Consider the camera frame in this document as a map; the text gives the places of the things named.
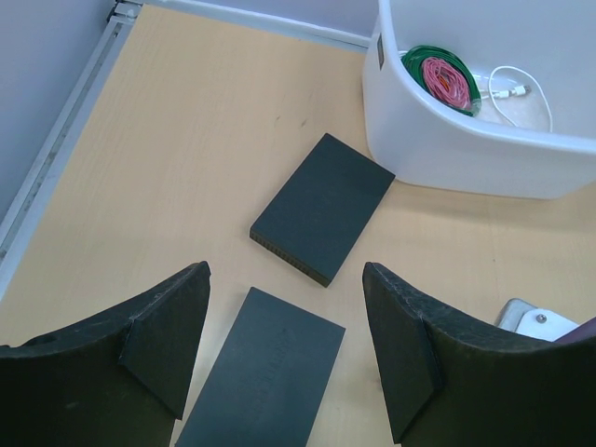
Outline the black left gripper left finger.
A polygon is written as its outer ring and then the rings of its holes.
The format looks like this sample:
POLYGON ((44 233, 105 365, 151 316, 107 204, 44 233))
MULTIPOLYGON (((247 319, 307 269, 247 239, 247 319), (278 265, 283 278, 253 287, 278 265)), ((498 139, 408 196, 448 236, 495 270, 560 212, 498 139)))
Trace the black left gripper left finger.
POLYGON ((167 446, 210 299, 207 262, 20 346, 1 347, 4 446, 167 446))

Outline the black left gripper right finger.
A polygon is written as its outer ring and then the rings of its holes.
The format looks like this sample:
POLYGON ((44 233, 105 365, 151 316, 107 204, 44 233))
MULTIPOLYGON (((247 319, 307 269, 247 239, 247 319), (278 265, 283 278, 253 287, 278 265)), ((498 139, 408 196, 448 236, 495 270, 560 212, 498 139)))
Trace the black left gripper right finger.
POLYGON ((400 446, 591 446, 595 340, 509 332, 366 263, 364 299, 400 446))

